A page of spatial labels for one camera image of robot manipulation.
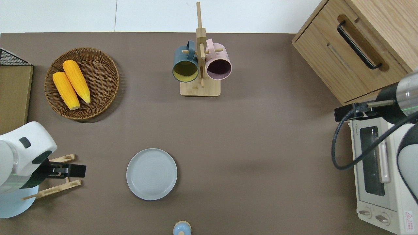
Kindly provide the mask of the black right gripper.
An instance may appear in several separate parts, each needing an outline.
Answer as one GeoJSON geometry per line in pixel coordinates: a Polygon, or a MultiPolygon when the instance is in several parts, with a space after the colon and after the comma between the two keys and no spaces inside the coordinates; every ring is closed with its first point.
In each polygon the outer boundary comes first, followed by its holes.
{"type": "MultiPolygon", "coordinates": [[[[390,86],[387,86],[379,92],[375,100],[370,100],[369,102],[380,102],[385,100],[393,100],[394,104],[387,105],[387,106],[380,106],[380,107],[374,107],[369,108],[369,111],[361,111],[356,112],[356,114],[359,116],[356,119],[357,120],[365,120],[365,119],[373,119],[381,117],[385,121],[396,124],[397,122],[401,121],[406,117],[406,115],[401,111],[400,107],[397,104],[397,98],[396,98],[396,89],[398,87],[398,83],[392,84],[390,86]]],[[[354,108],[353,104],[347,104],[338,108],[334,109],[334,119],[336,122],[340,122],[343,117],[349,113],[354,108]]]]}

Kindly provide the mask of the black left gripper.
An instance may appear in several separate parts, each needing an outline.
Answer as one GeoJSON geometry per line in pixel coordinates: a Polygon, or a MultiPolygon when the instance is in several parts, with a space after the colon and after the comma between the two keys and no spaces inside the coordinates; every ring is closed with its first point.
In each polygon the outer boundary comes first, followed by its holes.
{"type": "Polygon", "coordinates": [[[45,179],[64,179],[65,177],[84,178],[86,169],[86,165],[64,164],[45,159],[20,189],[39,186],[45,179]]]}

